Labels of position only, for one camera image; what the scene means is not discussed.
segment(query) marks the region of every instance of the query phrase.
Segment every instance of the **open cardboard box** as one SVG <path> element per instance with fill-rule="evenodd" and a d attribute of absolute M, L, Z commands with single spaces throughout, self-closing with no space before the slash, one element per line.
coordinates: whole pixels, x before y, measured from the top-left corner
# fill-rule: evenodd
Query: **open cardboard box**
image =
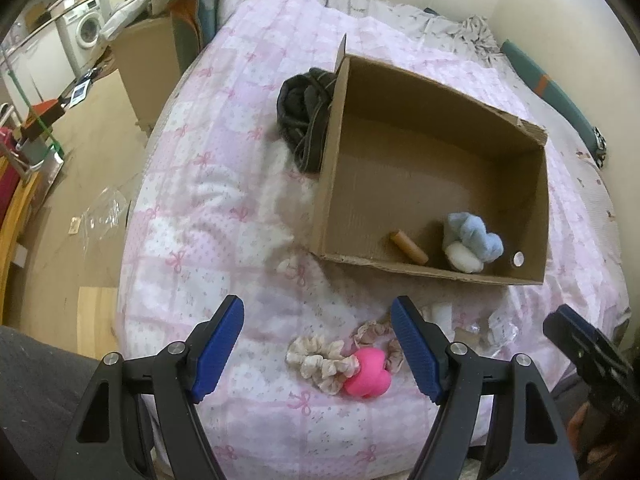
<path fill-rule="evenodd" d="M 336 60 L 312 253 L 417 276 L 542 283 L 544 130 L 423 76 L 347 55 L 345 46 L 346 36 Z M 463 211 L 480 216 L 504 244 L 504 254 L 479 274 L 451 270 L 442 251 L 447 214 Z M 426 266 L 412 264 L 390 241 L 398 229 L 428 254 Z"/>

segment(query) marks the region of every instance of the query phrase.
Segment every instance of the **cardboard tube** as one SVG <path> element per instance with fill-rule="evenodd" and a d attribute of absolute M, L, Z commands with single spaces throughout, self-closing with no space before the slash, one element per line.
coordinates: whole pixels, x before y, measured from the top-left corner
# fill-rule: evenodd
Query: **cardboard tube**
<path fill-rule="evenodd" d="M 429 261 L 429 257 L 425 254 L 425 252 L 418 247 L 414 242 L 409 238 L 406 233 L 402 230 L 398 230 L 394 233 L 391 233 L 391 241 L 395 243 L 398 248 L 406 254 L 409 259 L 418 264 L 424 265 Z"/>

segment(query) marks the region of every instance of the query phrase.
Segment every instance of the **bed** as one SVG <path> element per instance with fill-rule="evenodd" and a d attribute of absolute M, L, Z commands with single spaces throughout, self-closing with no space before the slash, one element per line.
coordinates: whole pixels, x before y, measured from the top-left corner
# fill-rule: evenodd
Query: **bed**
<path fill-rule="evenodd" d="M 310 66 L 331 70 L 344 33 L 351 52 L 435 78 L 548 130 L 544 285 L 425 280 L 321 262 L 306 251 L 316 180 L 296 171 L 277 132 L 275 100 L 286 78 Z M 569 303 L 611 333 L 628 310 L 613 209 L 597 170 L 575 153 L 586 152 L 580 143 L 517 78 L 480 18 L 455 23 L 375 0 L 246 0 L 184 74 L 150 138 L 118 292 L 122 352 L 140 357 L 184 339 L 236 294 L 244 329 L 216 391 L 198 406 L 227 477 L 368 479 L 404 471 L 436 414 L 408 367 L 385 395 L 358 402 L 303 381 L 285 364 L 287 346 L 311 333 L 349 341 L 407 294 L 418 306 L 452 303 L 455 326 L 503 309 L 518 335 L 498 355 L 526 352 L 554 386 L 568 362 L 542 335 L 546 314 Z M 483 399 L 476 442 L 489 414 Z"/>

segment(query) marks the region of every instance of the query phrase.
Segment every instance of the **pink ball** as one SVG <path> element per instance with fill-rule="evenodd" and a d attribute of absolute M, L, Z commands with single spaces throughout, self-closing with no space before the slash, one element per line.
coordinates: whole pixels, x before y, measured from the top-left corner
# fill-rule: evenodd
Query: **pink ball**
<path fill-rule="evenodd" d="M 342 389 L 353 397 L 379 397 L 391 386 L 391 374 L 385 370 L 385 353 L 379 348 L 361 348 L 354 355 L 360 371 L 344 381 Z"/>

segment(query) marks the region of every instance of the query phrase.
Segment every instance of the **white ball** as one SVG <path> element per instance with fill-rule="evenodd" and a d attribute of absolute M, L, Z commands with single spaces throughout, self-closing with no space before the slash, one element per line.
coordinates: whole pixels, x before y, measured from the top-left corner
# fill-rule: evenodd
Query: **white ball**
<path fill-rule="evenodd" d="M 472 274 L 480 272 L 484 268 L 484 264 L 478 260 L 478 257 L 467 249 L 461 242 L 453 242 L 444 249 L 449 263 L 460 272 Z"/>

